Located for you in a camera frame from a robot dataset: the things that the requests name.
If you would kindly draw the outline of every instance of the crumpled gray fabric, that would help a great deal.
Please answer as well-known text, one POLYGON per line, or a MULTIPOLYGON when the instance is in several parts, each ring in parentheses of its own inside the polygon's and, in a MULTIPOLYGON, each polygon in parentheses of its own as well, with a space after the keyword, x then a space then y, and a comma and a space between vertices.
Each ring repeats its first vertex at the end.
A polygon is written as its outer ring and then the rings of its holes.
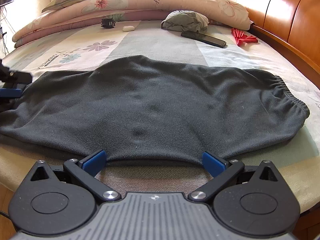
POLYGON ((161 28, 176 32, 193 31, 206 33, 208 18, 194 11, 174 11, 161 23, 161 28))

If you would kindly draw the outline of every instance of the red object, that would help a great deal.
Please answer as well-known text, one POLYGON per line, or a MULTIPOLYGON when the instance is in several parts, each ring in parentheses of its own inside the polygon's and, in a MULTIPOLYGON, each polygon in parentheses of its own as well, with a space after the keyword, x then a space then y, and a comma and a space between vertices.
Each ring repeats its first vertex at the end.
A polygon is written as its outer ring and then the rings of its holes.
POLYGON ((245 35, 244 31, 232 28, 231 33, 236 39, 236 43, 238 46, 241 46, 243 42, 258 42, 256 37, 245 35))

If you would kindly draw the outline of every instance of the black smartphone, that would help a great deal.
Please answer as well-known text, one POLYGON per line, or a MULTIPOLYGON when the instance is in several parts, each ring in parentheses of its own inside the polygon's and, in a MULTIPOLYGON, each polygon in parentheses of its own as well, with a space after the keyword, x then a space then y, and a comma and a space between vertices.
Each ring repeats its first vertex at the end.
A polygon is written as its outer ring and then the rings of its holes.
POLYGON ((181 36, 189 38, 189 39, 193 39, 193 40, 196 40, 196 41, 202 41, 204 43, 207 43, 209 45, 216 46, 216 47, 219 47, 219 48, 223 48, 227 44, 223 40, 219 40, 217 38, 214 38, 214 37, 211 37, 211 36, 208 36, 208 35, 204 35, 202 33, 195 33, 195 32, 192 32, 192 31, 183 32, 183 33, 181 33, 181 36))

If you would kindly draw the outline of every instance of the wooden bed frame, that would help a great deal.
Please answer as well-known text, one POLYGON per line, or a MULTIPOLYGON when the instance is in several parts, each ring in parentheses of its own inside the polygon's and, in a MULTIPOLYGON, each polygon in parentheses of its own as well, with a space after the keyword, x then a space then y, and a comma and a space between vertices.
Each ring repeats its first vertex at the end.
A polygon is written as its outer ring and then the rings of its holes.
POLYGON ((250 33, 320 88, 320 0, 234 0, 254 21, 250 33))

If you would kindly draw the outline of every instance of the bed sheet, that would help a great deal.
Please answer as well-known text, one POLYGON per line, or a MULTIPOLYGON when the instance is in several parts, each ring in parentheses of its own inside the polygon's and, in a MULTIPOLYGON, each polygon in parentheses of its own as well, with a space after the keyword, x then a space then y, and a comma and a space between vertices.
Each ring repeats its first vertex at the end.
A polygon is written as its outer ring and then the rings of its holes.
MULTIPOLYGON (((160 28, 160 21, 118 22, 114 29, 99 25, 55 33, 30 42, 13 51, 4 60, 16 70, 29 71, 36 80, 46 71, 93 70, 113 59, 144 55, 151 59, 186 62, 207 66, 257 68, 279 75, 292 94, 304 101, 310 117, 297 135, 286 144, 269 147, 239 156, 247 165, 257 165, 269 159, 279 168, 296 195, 301 211, 320 201, 320 91, 291 63, 263 41, 238 47, 230 28, 209 25, 208 35, 225 40, 223 49, 180 36, 160 28), (123 32, 122 27, 133 25, 136 30, 123 32)), ((62 160, 45 157, 39 147, 32 152, 26 146, 19 148, 0 145, 0 183, 15 190, 35 160, 52 164, 62 160)), ((125 191, 184 191, 188 193, 211 177, 196 166, 123 167, 110 166, 97 175, 122 194, 125 191)))

